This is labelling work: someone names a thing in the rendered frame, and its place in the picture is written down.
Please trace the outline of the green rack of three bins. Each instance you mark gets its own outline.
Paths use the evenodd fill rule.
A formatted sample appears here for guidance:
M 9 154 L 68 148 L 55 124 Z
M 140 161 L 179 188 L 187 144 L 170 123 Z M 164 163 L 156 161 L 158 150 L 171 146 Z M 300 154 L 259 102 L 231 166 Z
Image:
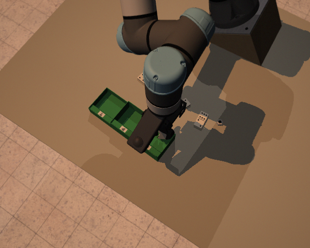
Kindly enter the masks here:
M 143 113 L 141 109 L 131 102 L 127 102 L 109 88 L 106 88 L 88 108 L 92 114 L 127 140 L 141 120 Z M 158 136 L 153 138 L 145 151 L 157 162 L 175 140 L 176 134 L 168 140 L 158 139 Z

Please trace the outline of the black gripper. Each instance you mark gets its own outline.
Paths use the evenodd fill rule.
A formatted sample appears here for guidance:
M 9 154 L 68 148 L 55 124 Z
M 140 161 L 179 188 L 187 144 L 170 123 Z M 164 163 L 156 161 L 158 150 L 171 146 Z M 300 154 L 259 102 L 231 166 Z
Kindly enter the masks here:
M 182 106 L 183 104 L 183 106 Z M 172 129 L 172 124 L 174 123 L 174 121 L 177 119 L 177 117 L 179 116 L 179 118 L 183 115 L 183 113 L 185 112 L 185 109 L 186 109 L 186 102 L 184 102 L 183 100 L 181 100 L 181 103 L 178 107 L 178 109 L 169 114 L 169 115 L 158 115 L 154 112 L 152 112 L 149 108 L 149 111 L 157 116 L 157 117 L 167 117 L 166 120 L 164 121 L 163 125 L 161 126 L 161 128 L 159 129 L 159 131 L 157 132 L 156 136 L 158 136 L 158 133 L 159 133 L 159 136 L 158 136 L 158 139 L 171 139 L 172 136 L 174 135 L 174 130 Z M 183 112 L 182 112 L 183 111 Z

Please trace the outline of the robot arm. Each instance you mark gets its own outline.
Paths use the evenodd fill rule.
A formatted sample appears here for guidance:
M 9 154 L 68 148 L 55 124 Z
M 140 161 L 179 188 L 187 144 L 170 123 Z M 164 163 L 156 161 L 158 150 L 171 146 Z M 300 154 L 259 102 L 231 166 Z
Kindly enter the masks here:
M 209 0 L 209 14 L 193 7 L 179 20 L 158 20 L 156 0 L 120 0 L 120 4 L 124 21 L 117 29 L 117 43 L 125 52 L 147 55 L 143 68 L 146 103 L 158 115 L 178 109 L 183 86 L 215 27 L 240 26 L 260 5 L 259 0 Z M 148 108 L 127 141 L 141 154 L 167 118 L 153 115 Z

